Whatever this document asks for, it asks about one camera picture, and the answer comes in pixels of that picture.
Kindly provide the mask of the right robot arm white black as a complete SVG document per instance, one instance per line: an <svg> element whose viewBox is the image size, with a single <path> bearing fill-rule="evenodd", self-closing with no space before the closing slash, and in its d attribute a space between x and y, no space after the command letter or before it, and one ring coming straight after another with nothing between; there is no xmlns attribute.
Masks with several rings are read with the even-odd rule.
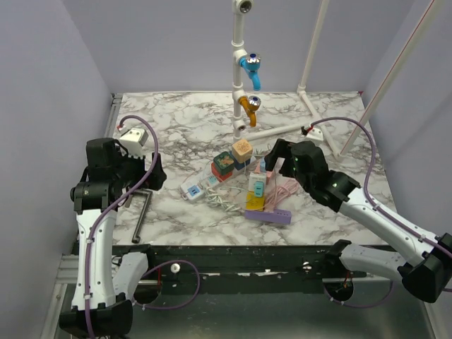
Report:
<svg viewBox="0 0 452 339"><path fill-rule="evenodd" d="M391 246L391 251L339 241L326 257L335 277L362 271L401 283L414 297L435 303L451 280L451 235L424 230L387 208L344 172L329 169L322 149L311 141L279 138L265 156L266 170L278 159L279 173L295 179L317 203L351 218Z"/></svg>

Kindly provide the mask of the teal charger plug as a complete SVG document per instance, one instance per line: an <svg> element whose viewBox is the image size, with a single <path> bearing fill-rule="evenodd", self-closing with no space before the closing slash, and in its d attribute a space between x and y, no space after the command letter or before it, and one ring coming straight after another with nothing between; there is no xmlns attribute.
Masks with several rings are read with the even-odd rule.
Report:
<svg viewBox="0 0 452 339"><path fill-rule="evenodd" d="M262 198L264 195L266 183L258 180L254 182L254 195L257 198Z"/></svg>

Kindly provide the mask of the white power strip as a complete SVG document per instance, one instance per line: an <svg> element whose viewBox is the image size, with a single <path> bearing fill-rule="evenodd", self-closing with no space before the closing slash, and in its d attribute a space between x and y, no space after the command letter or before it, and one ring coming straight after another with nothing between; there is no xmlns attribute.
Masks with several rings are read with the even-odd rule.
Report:
<svg viewBox="0 0 452 339"><path fill-rule="evenodd" d="M239 174L245 172L246 169L249 169L255 161L256 156L252 156L250 160L246 161L243 168L233 169L231 175L225 179L220 179L213 174L213 161L210 161L200 173L187 177L179 185L181 197L190 203L198 201L206 196L207 189L214 189L225 184L228 180L237 177Z"/></svg>

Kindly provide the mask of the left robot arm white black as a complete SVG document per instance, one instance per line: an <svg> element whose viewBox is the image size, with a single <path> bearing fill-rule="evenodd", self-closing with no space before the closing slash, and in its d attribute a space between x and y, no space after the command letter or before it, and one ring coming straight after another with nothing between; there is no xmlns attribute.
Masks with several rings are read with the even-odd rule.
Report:
<svg viewBox="0 0 452 339"><path fill-rule="evenodd" d="M131 147L114 138L90 140L85 151L87 165L70 191L79 233L76 291L59 327L77 338L120 337L132 327L138 281L151 278L157 263L144 251L132 251L118 276L112 275L118 205L136 189L160 190L167 175L158 151L146 168L145 156L133 156Z"/></svg>

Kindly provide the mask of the white cube socket adapter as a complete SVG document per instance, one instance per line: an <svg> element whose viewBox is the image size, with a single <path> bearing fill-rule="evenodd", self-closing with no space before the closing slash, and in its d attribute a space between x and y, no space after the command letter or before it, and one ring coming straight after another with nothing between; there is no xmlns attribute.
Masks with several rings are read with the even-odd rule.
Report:
<svg viewBox="0 0 452 339"><path fill-rule="evenodd" d="M261 180L261 181L263 181L263 182L266 183L266 176L265 176L264 174L257 174L257 173L254 173L254 172L252 172L252 173L249 175L249 187L248 187L248 191L254 192L254 182L255 182L255 181L258 181L258 180Z"/></svg>

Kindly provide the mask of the yellow cube socket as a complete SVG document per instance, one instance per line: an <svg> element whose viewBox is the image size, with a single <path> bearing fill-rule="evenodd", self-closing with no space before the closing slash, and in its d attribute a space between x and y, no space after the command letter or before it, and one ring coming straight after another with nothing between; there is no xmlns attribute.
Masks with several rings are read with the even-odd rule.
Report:
<svg viewBox="0 0 452 339"><path fill-rule="evenodd" d="M245 205L246 210L263 211L264 206L265 206L264 196L256 196L252 191L247 192Z"/></svg>

